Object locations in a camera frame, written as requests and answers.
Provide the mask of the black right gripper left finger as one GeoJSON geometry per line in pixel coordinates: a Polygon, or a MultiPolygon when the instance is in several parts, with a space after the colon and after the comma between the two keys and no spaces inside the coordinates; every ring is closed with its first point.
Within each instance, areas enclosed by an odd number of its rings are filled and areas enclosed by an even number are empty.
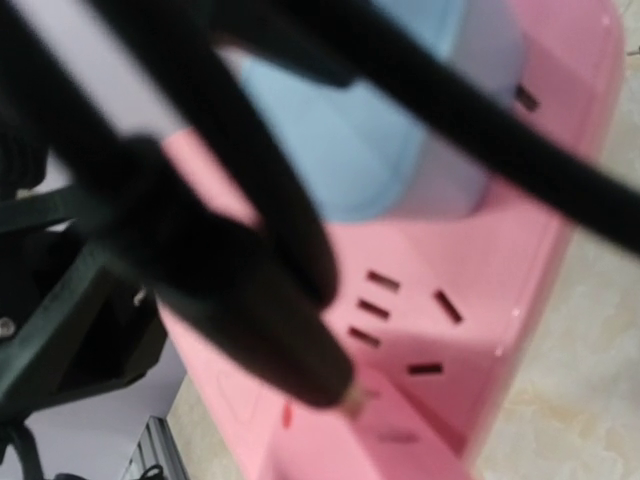
{"type": "Polygon", "coordinates": [[[258,232],[208,209],[148,136],[121,137],[9,2],[1,88],[73,172],[73,220],[117,275],[153,291],[246,371],[352,412],[351,360],[321,320],[337,270],[317,213],[254,108],[184,10],[110,1],[110,23],[252,202],[258,232]]]}

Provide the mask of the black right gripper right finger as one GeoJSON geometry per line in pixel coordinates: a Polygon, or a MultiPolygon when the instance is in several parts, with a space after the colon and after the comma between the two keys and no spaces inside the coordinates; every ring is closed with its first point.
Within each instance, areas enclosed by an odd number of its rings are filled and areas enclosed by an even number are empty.
{"type": "Polygon", "coordinates": [[[638,249],[637,192],[493,104],[378,9],[357,1],[297,1],[294,18],[487,167],[607,240],[638,249]]]}

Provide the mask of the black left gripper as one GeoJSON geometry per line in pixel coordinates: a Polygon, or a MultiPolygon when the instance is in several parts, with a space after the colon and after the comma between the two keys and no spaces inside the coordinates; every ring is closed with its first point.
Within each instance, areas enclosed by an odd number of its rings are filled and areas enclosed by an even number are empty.
{"type": "Polygon", "coordinates": [[[140,285],[111,271],[74,228],[84,200],[68,185],[1,202],[1,428],[125,389],[160,360],[167,334],[140,285]]]}

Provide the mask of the pink triangular power strip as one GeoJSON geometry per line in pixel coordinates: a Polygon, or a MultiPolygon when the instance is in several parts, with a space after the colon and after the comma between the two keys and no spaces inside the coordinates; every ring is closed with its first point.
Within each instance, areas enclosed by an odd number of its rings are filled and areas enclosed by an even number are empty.
{"type": "MultiPolygon", "coordinates": [[[[525,41],[529,126],[602,147],[623,73],[611,1],[506,1],[525,41]]],[[[464,218],[380,217],[328,231],[340,292],[326,321],[375,396],[354,427],[288,400],[172,314],[170,338],[209,417],[218,479],[465,479],[536,328],[568,225],[501,180],[464,218]]]]}

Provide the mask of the light blue plug adapter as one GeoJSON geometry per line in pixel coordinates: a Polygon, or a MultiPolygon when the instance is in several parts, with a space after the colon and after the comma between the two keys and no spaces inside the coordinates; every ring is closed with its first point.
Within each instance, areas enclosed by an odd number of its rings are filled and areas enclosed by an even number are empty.
{"type": "MultiPolygon", "coordinates": [[[[510,106],[525,41],[506,1],[383,1],[423,49],[510,106]]],[[[244,92],[328,221],[472,214],[489,174],[366,80],[332,87],[251,57],[244,92]]]]}

